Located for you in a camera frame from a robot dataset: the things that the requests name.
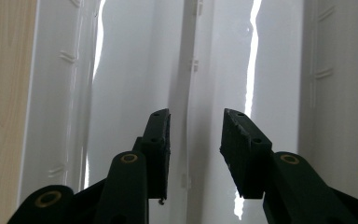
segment white plastic panel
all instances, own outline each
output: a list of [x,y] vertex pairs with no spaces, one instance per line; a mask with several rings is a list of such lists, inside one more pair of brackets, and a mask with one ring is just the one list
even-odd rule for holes
[[219,153],[225,107],[358,196],[357,1],[99,2],[39,2],[22,199],[105,178],[165,107],[168,201],[150,223],[267,223]]

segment glossy white surface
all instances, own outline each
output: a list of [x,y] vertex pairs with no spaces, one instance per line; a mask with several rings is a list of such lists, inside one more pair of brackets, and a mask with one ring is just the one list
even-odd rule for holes
[[[225,107],[250,115],[275,151],[303,155],[328,184],[358,196],[358,2],[213,0],[195,9],[186,0],[103,0],[100,10],[86,2],[74,14],[79,40],[68,35],[82,43],[68,52],[84,50],[72,65],[50,61],[62,47],[47,47],[69,38],[52,36],[71,29],[51,30],[61,24],[48,16],[64,3],[39,6],[21,197],[60,182],[76,189],[85,147],[85,182],[105,178],[165,107],[168,201],[150,202],[150,223],[267,223],[262,202],[236,199],[219,153]],[[97,20],[99,40],[90,35]],[[92,74],[93,60],[82,57],[95,40]],[[63,175],[48,177],[56,166]]]

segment wooden panel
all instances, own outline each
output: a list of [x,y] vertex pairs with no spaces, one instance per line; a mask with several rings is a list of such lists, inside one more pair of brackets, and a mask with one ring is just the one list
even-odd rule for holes
[[36,1],[0,0],[0,223],[16,209]]

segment wooden surface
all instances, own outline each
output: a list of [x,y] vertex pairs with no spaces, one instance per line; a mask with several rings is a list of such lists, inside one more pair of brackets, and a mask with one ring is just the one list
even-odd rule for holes
[[0,0],[0,223],[16,209],[35,9],[34,0]]

